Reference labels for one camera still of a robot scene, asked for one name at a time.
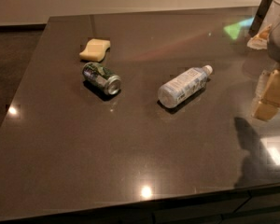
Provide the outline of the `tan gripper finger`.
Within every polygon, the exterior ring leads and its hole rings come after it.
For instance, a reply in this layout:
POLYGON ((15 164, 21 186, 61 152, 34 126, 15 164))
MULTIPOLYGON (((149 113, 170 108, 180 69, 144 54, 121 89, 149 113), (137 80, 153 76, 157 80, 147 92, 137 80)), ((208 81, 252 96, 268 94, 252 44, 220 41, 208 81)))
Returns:
POLYGON ((259 33, 254 35, 252 38, 249 39, 247 42, 247 46, 251 49, 266 49, 267 48, 267 42, 269 33, 272 29, 271 25, 266 26, 264 29, 262 29, 259 33))
POLYGON ((272 71, 264 70, 260 77, 252 102, 251 115, 267 121, 280 110, 280 63, 272 71))

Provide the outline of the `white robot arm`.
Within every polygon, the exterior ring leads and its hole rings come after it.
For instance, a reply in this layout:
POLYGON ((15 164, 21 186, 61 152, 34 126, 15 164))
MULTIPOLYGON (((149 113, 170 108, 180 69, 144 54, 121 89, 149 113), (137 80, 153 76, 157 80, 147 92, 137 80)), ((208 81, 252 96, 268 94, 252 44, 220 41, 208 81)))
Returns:
POLYGON ((275 65, 259 76, 251 115, 255 119, 270 120, 280 110, 280 0, 261 0, 249 30, 247 45, 252 49, 266 49, 275 65))

